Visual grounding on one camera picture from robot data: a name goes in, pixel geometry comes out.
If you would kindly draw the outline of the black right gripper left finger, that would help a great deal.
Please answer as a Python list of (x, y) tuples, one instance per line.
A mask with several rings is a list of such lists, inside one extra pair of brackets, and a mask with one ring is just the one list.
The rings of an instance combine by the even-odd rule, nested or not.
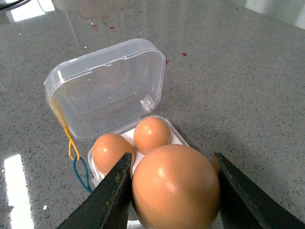
[(124, 153), (60, 229), (125, 229), (132, 198), (132, 154)]

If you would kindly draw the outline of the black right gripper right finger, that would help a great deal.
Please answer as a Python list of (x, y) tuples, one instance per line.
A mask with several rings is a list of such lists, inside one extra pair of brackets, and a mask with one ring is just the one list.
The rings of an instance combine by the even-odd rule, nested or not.
[(220, 214), (225, 229), (303, 229), (305, 224), (276, 203), (223, 154), (212, 165), (221, 188)]

